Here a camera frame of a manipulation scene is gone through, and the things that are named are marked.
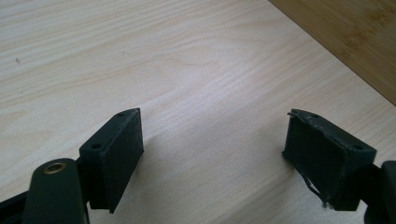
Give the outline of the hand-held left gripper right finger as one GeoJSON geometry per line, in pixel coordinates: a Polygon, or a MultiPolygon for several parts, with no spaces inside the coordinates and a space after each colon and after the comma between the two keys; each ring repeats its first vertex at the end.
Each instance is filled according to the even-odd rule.
{"type": "Polygon", "coordinates": [[[317,114],[292,109],[282,155],[325,205],[354,211],[358,172],[374,162],[376,150],[317,114]]]}

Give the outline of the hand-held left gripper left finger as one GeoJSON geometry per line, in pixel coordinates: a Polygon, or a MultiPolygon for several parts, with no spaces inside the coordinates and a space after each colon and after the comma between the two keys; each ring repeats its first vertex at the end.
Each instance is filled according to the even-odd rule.
{"type": "Polygon", "coordinates": [[[117,113],[80,147],[78,164],[91,209],[116,210],[143,153],[139,108],[117,113]]]}

